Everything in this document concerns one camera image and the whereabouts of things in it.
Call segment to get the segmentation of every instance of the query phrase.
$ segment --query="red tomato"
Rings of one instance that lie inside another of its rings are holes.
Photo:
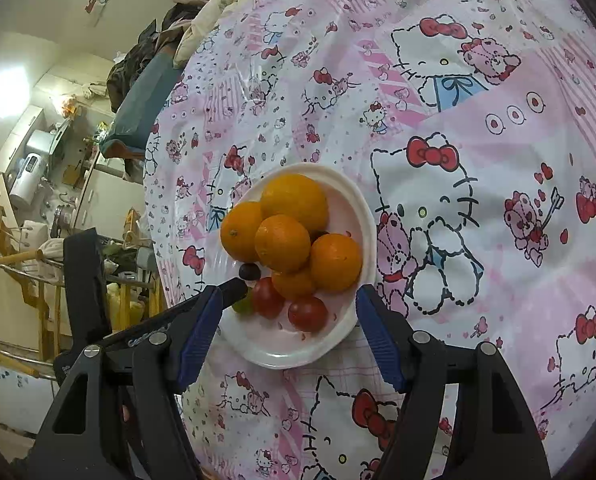
[[[251,303],[254,311],[267,319],[275,319],[284,306],[284,298],[278,294],[271,283],[271,277],[262,278],[256,282],[251,293]]]
[[[315,296],[306,296],[289,305],[289,322],[303,332],[318,332],[327,323],[329,312],[325,304]]]

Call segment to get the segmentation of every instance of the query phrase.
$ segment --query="plate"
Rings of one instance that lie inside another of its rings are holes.
[[[265,175],[242,197],[241,201],[257,201],[270,179],[287,173],[300,173],[318,182],[329,205],[331,233],[349,232],[363,251],[363,267],[356,286],[339,294],[317,292],[316,297],[327,306],[329,320],[315,334],[297,331],[287,319],[285,302],[283,311],[275,320],[262,316],[240,316],[232,308],[226,309],[220,319],[220,332],[233,348],[247,361],[267,368],[293,368],[311,363],[325,355],[351,332],[358,320],[354,300],[356,290],[376,278],[376,223],[358,186],[344,174],[326,166],[310,162],[287,166]],[[241,263],[236,262],[220,246],[216,264],[207,283],[222,283],[238,276]],[[262,275],[270,270],[262,268]]]

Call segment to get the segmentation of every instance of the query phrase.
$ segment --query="rice cooker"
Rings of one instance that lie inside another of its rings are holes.
[[[14,185],[9,192],[11,205],[18,209],[29,209],[38,190],[40,179],[46,170],[47,161],[37,153],[29,153],[20,168]]]

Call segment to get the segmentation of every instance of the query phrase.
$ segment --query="pink and white tablecloth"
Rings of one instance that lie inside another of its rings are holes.
[[[251,0],[224,16],[147,146],[169,304],[212,275],[230,206],[299,161],[364,192],[391,309],[449,344],[500,348],[557,471],[596,418],[596,32],[576,1]],[[286,371],[218,333],[182,409],[217,478],[366,480],[401,400],[357,327]]]

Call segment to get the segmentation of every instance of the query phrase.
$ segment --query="plate of fruit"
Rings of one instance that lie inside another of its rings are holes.
[[[356,324],[358,287],[376,277],[376,224],[356,184],[319,164],[266,174],[225,215],[211,283],[235,276],[247,297],[220,332],[267,368],[311,363]]]

